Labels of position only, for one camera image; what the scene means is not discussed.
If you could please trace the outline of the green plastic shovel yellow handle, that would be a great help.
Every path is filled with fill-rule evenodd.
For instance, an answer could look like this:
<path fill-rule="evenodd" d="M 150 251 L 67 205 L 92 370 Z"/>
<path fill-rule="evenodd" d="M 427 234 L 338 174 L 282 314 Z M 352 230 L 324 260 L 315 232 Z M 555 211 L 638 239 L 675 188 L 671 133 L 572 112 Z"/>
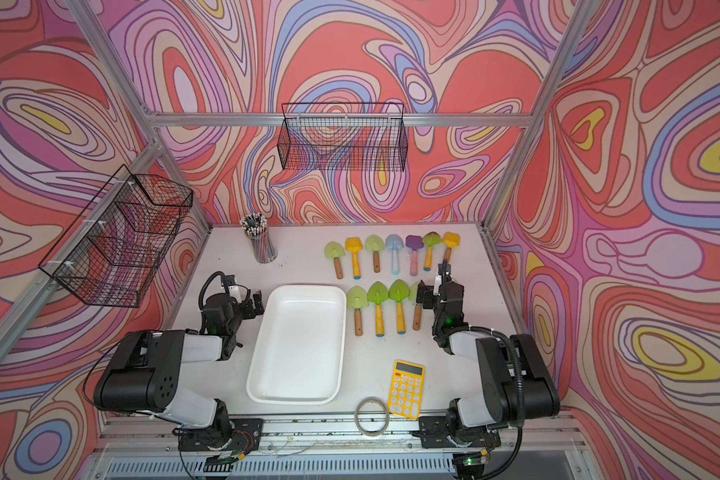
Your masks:
<path fill-rule="evenodd" d="M 376 281 L 367 291 L 368 300 L 375 305 L 375 334 L 377 337 L 385 335 L 382 304 L 388 299 L 387 287 Z"/>

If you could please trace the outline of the purple shovel pink handle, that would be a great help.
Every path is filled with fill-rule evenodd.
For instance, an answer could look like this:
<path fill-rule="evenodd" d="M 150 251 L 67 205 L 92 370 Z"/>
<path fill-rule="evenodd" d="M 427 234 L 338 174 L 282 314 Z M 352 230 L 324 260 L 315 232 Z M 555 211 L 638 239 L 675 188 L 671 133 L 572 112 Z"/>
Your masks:
<path fill-rule="evenodd" d="M 407 235 L 405 238 L 405 246 L 410 251 L 410 275 L 417 276 L 419 270 L 418 253 L 424 247 L 423 237 L 419 235 Z"/>

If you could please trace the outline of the blue shovel pink handle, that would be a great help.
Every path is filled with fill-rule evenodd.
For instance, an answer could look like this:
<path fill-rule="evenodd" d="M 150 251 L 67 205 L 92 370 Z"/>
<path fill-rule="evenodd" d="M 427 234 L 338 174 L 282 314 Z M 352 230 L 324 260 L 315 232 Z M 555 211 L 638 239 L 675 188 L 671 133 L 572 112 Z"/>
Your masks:
<path fill-rule="evenodd" d="M 403 248 L 403 240 L 397 234 L 390 234 L 385 240 L 385 247 L 390 252 L 391 272 L 393 275 L 400 273 L 399 253 Z"/>

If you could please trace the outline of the green shovel wooden handle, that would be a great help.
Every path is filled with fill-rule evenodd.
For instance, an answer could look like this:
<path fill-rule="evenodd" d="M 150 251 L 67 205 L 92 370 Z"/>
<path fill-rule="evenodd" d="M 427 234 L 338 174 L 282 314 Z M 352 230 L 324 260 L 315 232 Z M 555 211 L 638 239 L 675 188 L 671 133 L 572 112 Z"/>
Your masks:
<path fill-rule="evenodd" d="M 324 255 L 333 262 L 336 278 L 342 280 L 344 278 L 341 258 L 345 255 L 344 247 L 336 242 L 330 241 L 324 247 Z"/>
<path fill-rule="evenodd" d="M 371 234 L 366 238 L 365 248 L 371 252 L 373 260 L 373 270 L 375 273 L 381 272 L 381 254 L 385 249 L 385 241 L 376 234 Z"/>

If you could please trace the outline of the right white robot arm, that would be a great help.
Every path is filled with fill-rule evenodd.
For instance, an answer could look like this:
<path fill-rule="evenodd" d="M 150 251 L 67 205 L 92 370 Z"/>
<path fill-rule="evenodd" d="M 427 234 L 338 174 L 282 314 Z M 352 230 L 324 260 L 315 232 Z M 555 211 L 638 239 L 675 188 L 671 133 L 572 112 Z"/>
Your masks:
<path fill-rule="evenodd" d="M 533 337 L 468 324 L 463 297 L 454 280 L 437 280 L 423 297 L 434 312 L 433 339 L 447 354 L 476 362 L 480 384 L 478 394 L 450 401 L 444 425 L 432 436 L 471 447 L 495 430 L 558 415 L 559 393 Z"/>

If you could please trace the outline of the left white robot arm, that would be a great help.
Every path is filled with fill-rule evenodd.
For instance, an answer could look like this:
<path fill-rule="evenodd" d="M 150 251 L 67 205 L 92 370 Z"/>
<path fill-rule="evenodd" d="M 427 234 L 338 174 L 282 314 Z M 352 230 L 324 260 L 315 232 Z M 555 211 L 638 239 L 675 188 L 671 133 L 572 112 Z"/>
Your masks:
<path fill-rule="evenodd" d="M 240 346 L 236 334 L 242 322 L 263 313 L 259 291 L 241 301 L 217 293 L 201 309 L 199 333 L 169 330 L 126 335 L 96 384 L 94 405 L 102 411 L 154 415 L 186 430 L 224 431 L 228 414 L 223 401 L 181 387 L 181 367 L 228 360 Z"/>

